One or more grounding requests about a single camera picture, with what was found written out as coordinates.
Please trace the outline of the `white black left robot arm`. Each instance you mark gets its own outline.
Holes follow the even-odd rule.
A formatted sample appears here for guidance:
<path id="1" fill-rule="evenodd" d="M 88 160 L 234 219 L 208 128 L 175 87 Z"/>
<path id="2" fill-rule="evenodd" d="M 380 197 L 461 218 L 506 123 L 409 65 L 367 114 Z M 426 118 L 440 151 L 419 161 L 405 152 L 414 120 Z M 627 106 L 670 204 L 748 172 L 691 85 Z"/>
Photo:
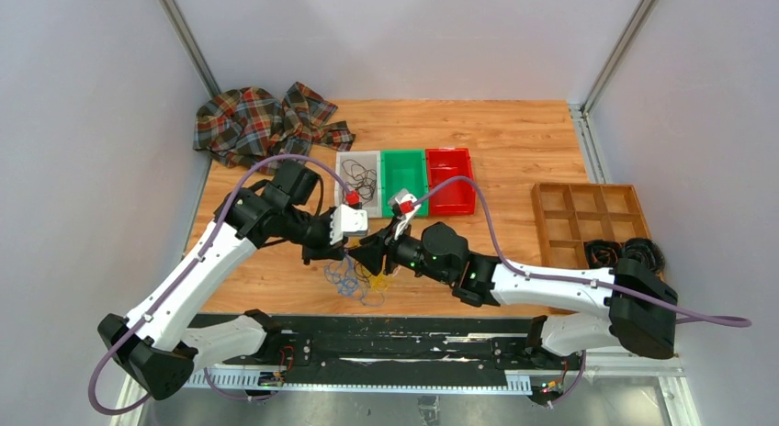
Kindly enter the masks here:
<path id="1" fill-rule="evenodd" d="M 366 230 L 367 216 L 354 193 L 321 215 L 302 210 L 321 177 L 306 167 L 306 157 L 275 160 L 280 165 L 273 179 L 239 183 L 192 251 L 146 299 L 124 316 L 103 318 L 98 333 L 108 353 L 101 366 L 113 360 L 148 397 L 163 400 L 211 365 L 241 355 L 259 364 L 279 357 L 279 329 L 260 310 L 206 328 L 190 323 L 224 279 L 269 239 L 300 245 L 305 263 L 341 259 L 347 236 Z"/>

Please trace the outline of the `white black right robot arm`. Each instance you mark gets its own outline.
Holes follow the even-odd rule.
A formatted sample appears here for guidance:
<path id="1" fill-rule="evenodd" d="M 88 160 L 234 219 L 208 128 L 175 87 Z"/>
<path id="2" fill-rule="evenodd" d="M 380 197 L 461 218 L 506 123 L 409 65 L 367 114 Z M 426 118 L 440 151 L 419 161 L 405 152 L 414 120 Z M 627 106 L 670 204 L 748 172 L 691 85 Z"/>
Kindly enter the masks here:
<path id="1" fill-rule="evenodd" d="M 372 274 L 405 267 L 450 286 L 473 307 L 538 305 L 564 310 L 531 322 L 525 356 L 547 368 L 560 357 L 621 346 L 650 359 L 674 355 L 677 293 L 642 263 L 620 259 L 613 267 L 571 270 L 504 262 L 469 249 L 442 222 L 419 238 L 391 227 L 362 239 L 349 252 Z"/>

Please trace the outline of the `white plastic bin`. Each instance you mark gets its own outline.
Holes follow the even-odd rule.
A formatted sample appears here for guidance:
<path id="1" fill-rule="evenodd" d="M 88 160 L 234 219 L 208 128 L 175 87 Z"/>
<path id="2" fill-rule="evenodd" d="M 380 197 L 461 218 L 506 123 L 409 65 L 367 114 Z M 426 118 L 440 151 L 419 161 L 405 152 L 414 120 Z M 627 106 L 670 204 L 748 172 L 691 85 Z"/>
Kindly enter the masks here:
<path id="1" fill-rule="evenodd" d="M 347 186 L 359 194 L 368 217 L 380 219 L 383 204 L 380 151 L 339 151 L 335 169 Z"/>

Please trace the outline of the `green plastic bin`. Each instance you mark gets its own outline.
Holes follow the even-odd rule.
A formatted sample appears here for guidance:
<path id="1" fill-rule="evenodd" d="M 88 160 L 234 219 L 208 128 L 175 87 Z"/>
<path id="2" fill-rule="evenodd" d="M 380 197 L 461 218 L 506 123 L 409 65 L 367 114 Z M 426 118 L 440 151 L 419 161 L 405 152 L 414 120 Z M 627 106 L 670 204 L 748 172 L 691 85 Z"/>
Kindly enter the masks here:
<path id="1" fill-rule="evenodd" d="M 403 188 L 421 198 L 428 192 L 426 157 L 423 149 L 385 150 L 381 161 L 381 216 L 391 218 L 389 200 Z"/>

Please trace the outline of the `plaid flannel cloth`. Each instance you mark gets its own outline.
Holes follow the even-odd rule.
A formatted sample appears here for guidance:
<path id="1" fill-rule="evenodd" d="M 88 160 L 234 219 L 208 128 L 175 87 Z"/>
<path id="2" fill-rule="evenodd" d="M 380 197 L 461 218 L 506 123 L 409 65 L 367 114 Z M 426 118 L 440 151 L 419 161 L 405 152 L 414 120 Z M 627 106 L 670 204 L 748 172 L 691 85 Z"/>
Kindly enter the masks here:
<path id="1" fill-rule="evenodd" d="M 256 86 L 228 90 L 198 109 L 193 150 L 228 168 L 279 154 L 307 156 L 314 145 L 349 151 L 356 135 L 345 121 L 332 121 L 337 109 L 300 82 L 282 98 Z"/>

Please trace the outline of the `wooden compartment tray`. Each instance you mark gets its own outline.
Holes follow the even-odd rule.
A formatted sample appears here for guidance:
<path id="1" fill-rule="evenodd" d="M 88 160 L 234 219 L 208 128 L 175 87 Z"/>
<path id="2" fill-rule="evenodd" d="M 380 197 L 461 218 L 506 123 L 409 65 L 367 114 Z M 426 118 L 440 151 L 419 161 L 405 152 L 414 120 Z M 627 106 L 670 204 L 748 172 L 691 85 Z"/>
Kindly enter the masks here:
<path id="1" fill-rule="evenodd" d="M 543 265 L 600 268 L 629 258 L 662 274 L 664 255 L 632 185 L 537 183 L 531 198 Z"/>

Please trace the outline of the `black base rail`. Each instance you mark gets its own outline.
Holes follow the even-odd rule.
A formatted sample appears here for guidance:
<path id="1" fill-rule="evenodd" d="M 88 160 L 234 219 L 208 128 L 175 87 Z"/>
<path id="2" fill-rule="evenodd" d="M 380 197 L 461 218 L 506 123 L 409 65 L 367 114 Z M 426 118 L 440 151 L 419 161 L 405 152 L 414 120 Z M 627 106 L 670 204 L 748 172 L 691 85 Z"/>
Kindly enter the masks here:
<path id="1" fill-rule="evenodd" d="M 620 346 L 641 357 L 674 355 L 676 323 L 624 312 L 536 318 L 392 316 L 161 316 L 148 322 L 108 317 L 99 325 L 115 362 L 152 398 L 170 398 L 202 369 L 238 360 L 263 377 L 253 390 L 300 386 L 456 391 L 505 388 L 508 370 L 582 370 L 591 349 Z"/>

